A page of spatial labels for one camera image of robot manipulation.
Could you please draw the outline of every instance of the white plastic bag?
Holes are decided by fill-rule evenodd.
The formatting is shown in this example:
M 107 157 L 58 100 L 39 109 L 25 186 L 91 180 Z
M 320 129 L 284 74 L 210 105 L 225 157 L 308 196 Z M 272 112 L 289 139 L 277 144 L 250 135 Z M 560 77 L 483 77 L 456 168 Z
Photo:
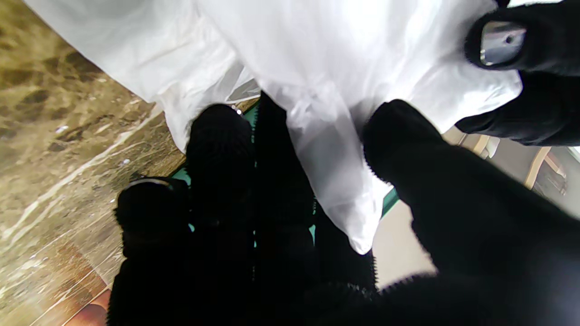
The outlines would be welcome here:
M 256 77 L 287 110 L 318 200 L 359 253 L 389 189 L 365 166 L 357 137 L 372 111 L 401 98 L 443 132 L 521 87 L 515 72 L 462 56 L 492 0 L 25 1 L 103 71 L 162 105 L 181 150 L 204 106 L 256 96 Z
M 359 253 L 371 248 L 382 201 L 357 132 L 378 105 L 406 100 L 445 132 L 521 91 L 516 72 L 481 70 L 463 56 L 465 35 L 493 0 L 199 3 L 287 110 L 320 204 Z

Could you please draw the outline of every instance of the marble countertop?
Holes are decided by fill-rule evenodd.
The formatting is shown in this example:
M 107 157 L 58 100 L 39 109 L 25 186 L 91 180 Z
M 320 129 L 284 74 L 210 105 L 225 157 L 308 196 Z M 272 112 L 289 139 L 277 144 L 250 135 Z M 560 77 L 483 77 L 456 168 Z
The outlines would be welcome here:
M 162 110 L 22 1 L 0 2 L 0 16 L 0 320 L 62 325 L 123 260 L 117 193 L 139 175 L 169 175 L 184 156 Z

